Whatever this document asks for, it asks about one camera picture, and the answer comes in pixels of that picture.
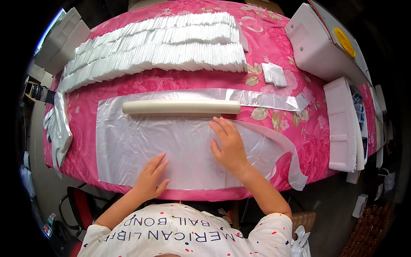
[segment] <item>small plastic bag stack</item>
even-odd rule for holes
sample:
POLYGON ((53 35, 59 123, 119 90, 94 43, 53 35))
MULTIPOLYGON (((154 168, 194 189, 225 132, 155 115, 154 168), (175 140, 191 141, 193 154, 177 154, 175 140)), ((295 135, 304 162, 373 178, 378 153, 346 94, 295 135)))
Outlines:
POLYGON ((234 17, 226 12, 130 23, 81 44, 63 71, 59 90, 70 92, 153 68, 244 72, 240 35, 234 17))
POLYGON ((266 83, 274 84, 278 87, 287 87, 284 71, 281 66, 274 63, 261 63, 266 83))

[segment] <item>silver plastic strip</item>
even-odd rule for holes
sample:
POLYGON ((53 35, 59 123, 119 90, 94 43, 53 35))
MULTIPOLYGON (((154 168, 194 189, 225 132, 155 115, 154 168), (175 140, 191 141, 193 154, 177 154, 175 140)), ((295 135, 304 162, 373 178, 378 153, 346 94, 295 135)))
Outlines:
POLYGON ((304 94, 302 93, 294 97, 227 88, 166 90, 148 93, 138 93, 132 95, 123 95, 119 97, 121 97, 124 102, 165 99, 233 100, 240 101, 240 104, 242 106, 265 107, 285 111, 302 111, 309 104, 304 94))

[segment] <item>chair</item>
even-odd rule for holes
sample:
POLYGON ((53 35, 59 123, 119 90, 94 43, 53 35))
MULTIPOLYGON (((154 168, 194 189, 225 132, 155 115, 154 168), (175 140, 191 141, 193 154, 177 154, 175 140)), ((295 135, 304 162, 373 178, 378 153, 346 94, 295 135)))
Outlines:
POLYGON ((67 195, 65 195, 60 200, 58 205, 58 210, 60 212, 60 216, 63 222, 70 229, 77 230, 76 235, 71 237, 64 247, 63 256, 65 257, 77 256, 82 245, 82 242, 77 237, 83 230, 87 230, 87 228, 91 224, 93 224, 93 222, 103 212, 105 212, 115 201, 117 201, 122 196, 122 194, 117 193, 110 200, 100 198, 81 190, 80 188, 84 185, 85 183, 81 184, 78 188, 74 186, 67 187, 67 195), (69 199, 70 206, 74 214, 74 218, 78 223, 77 225, 68 225, 61 211, 61 205, 63 204, 63 201, 67 198, 69 199), (97 206, 96 200, 104 201, 106 202, 106 204, 103 208, 100 208, 97 206))

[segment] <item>pink floral tablecloth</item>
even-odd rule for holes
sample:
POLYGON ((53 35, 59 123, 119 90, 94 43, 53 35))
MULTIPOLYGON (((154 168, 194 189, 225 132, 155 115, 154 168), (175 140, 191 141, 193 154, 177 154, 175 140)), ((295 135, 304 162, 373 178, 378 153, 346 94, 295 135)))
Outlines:
MULTIPOLYGON (((135 21, 159 16, 203 12, 228 12, 234 15, 240 23, 249 44, 249 52, 245 54, 248 73, 153 69, 135 75, 126 75, 112 81, 95 83, 66 94, 67 114, 73 133, 73 142, 60 172, 89 185, 114 192, 125 193, 130 189, 128 186, 113 185, 98 180, 95 129, 99 100, 159 90, 235 88, 287 96, 297 96, 303 92, 310 104, 300 115, 289 111, 241 107, 239 115, 227 116, 227 118, 262 125, 287 136, 296 146, 301 171, 308 176, 307 183, 336 173, 328 169, 330 145, 327 106, 323 91, 325 82, 297 68, 293 48, 284 31, 289 18, 262 8, 235 2, 168 1, 114 17, 93 28, 90 38, 122 28, 135 21), (267 62, 283 68, 288 85, 286 88, 276 88, 265 83, 261 63, 267 62)), ((52 89, 58 86, 59 78, 60 75, 54 78, 52 89)), ((46 113, 50 109, 51 106, 48 105, 46 113)), ((46 139, 46 131, 44 131, 43 142, 46 164, 52 167, 51 143, 46 139)), ((288 183, 290 161, 291 154, 285 154, 276 163, 277 172, 270 182, 280 191, 291 189, 288 183)), ((249 193, 244 190, 241 194, 226 194, 219 200, 242 199, 247 196, 249 193)), ((207 192, 200 199, 187 199, 183 194, 175 197, 178 197, 177 200, 209 200, 207 192)))

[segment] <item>plastic sheet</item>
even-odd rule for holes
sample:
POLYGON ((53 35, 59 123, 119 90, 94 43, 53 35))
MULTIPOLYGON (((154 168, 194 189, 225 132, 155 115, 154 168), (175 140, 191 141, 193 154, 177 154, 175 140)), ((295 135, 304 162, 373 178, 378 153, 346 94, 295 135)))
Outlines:
POLYGON ((73 134, 67 119, 67 108, 64 93, 57 91, 54 95, 54 106, 46 114, 43 127, 47 129, 47 138, 52 142, 53 166, 60 177, 58 168, 63 165, 64 158, 72 143, 73 134))
MULTIPOLYGON (((209 118, 193 116, 126 115, 125 97, 101 100, 97 108, 96 156, 99 181, 133 185, 143 166, 161 152, 170 160, 163 177, 168 189, 205 190, 241 187, 239 180, 221 167, 210 150, 209 118)), ((268 128, 235 121, 250 163, 269 180, 276 161, 291 152, 290 185, 302 190, 307 181, 299 168, 295 146, 268 128)))

